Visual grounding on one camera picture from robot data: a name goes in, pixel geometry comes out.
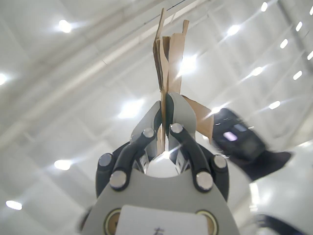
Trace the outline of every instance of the brown cardboard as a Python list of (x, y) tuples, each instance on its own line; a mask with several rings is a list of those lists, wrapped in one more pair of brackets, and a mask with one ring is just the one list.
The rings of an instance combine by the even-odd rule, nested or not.
[(213, 126), (214, 126), (214, 117), (211, 113), (211, 110), (207, 107), (201, 105), (200, 103), (187, 98), (182, 95), (185, 100), (192, 107), (193, 111), (196, 114), (197, 118), (197, 131), (202, 135), (209, 138), (210, 143), (212, 142)]
[(185, 48), (185, 36), (188, 29), (188, 20), (184, 20), (182, 33), (174, 33), (170, 39), (168, 56), (168, 88), (169, 92), (180, 93), (181, 75), (179, 75), (182, 56)]
[[(165, 10), (162, 9), (159, 27), (153, 42), (153, 56), (161, 92), (162, 126), (158, 130), (157, 152), (160, 155), (165, 151), (165, 95), (168, 91), (180, 93), (181, 76), (180, 64), (185, 47), (185, 36), (188, 29), (188, 20), (184, 20), (182, 33), (174, 33), (171, 37), (162, 37), (161, 32), (165, 20)], [(212, 142), (214, 119), (211, 110), (185, 96), (185, 100), (194, 110), (197, 117), (197, 131), (209, 138)]]

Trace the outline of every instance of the white label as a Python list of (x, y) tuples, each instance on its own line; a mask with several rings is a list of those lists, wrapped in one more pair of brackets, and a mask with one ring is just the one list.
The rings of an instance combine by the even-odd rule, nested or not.
[(205, 216), (125, 205), (116, 235), (208, 235)]

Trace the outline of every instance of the white robot body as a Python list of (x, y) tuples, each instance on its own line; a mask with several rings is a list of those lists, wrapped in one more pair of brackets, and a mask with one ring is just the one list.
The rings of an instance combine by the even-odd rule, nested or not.
[(283, 168), (250, 185), (251, 210), (313, 235), (313, 142), (290, 152), (293, 156)]

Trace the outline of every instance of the silver screw head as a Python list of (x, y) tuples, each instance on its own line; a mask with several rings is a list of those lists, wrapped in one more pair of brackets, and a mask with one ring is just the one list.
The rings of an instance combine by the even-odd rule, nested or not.
[(172, 125), (171, 125), (171, 130), (172, 130), (174, 133), (180, 133), (180, 132), (182, 131), (182, 125), (179, 124), (179, 123), (172, 124)]
[(154, 130), (152, 128), (146, 128), (145, 130), (143, 130), (143, 135), (146, 138), (152, 138), (154, 136)]
[(121, 188), (126, 183), (126, 173), (122, 170), (114, 171), (110, 177), (110, 186), (112, 188)]
[(223, 169), (227, 166), (227, 161), (225, 160), (225, 158), (222, 155), (215, 155), (214, 156), (214, 163), (220, 169)]
[(196, 175), (196, 182), (203, 190), (210, 190), (213, 186), (213, 178), (210, 173), (201, 171)]
[(106, 167), (110, 164), (111, 160), (112, 160), (112, 154), (105, 153), (99, 158), (98, 163), (101, 167)]

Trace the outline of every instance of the led light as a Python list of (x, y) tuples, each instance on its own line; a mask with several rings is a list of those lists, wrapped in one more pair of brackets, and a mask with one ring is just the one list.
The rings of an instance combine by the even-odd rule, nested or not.
[(140, 108), (142, 107), (143, 103), (144, 103), (143, 99), (126, 103), (123, 106), (122, 111), (120, 112), (118, 117), (119, 118), (135, 117), (139, 113)]
[(261, 6), (261, 11), (266, 11), (267, 9), (267, 2), (263, 2), (262, 6)]
[(270, 104), (268, 107), (269, 107), (270, 109), (274, 109), (274, 108), (279, 107), (279, 105), (280, 105), (280, 101), (275, 101), (275, 102), (273, 102), (272, 104)]
[(21, 210), (22, 209), (22, 204), (19, 202), (15, 202), (15, 201), (6, 201), (5, 204), (7, 205), (7, 207), (10, 207), (14, 210)]
[(225, 132), (223, 133), (223, 136), (230, 142), (236, 141), (238, 139), (238, 137), (232, 132)]
[(69, 33), (72, 30), (71, 25), (66, 20), (60, 20), (59, 28), (65, 33)]
[(7, 77), (3, 73), (0, 73), (0, 85), (4, 84), (6, 81)]
[(183, 74), (192, 73), (195, 69), (196, 69), (196, 56), (183, 57), (179, 69), (179, 76)]
[(285, 48), (285, 46), (288, 44), (288, 40), (287, 39), (284, 39), (283, 42), (281, 42), (280, 44), (280, 48)]
[(239, 25), (232, 25), (228, 29), (227, 34), (228, 34), (228, 36), (235, 35), (239, 30), (240, 30), (240, 26)]
[(299, 21), (298, 25), (295, 27), (295, 30), (299, 31), (301, 27), (302, 27), (302, 22)]
[(218, 113), (220, 110), (221, 110), (220, 107), (215, 107), (215, 108), (212, 109), (211, 113), (212, 113), (212, 114), (216, 114), (216, 113)]
[(308, 60), (311, 60), (313, 57), (313, 51), (308, 55)]
[(162, 153), (162, 155), (163, 155), (163, 157), (164, 157), (165, 159), (169, 159), (171, 153), (170, 153), (169, 151), (164, 151), (164, 152)]
[(299, 79), (301, 75), (302, 75), (302, 71), (298, 71), (293, 77), (294, 80)]
[(69, 160), (57, 160), (55, 162), (55, 167), (61, 170), (69, 170), (71, 162)]
[(252, 75), (254, 75), (254, 76), (257, 76), (257, 75), (259, 75), (261, 72), (263, 71), (263, 68), (262, 67), (257, 67), (257, 68), (255, 68), (253, 71), (252, 71)]

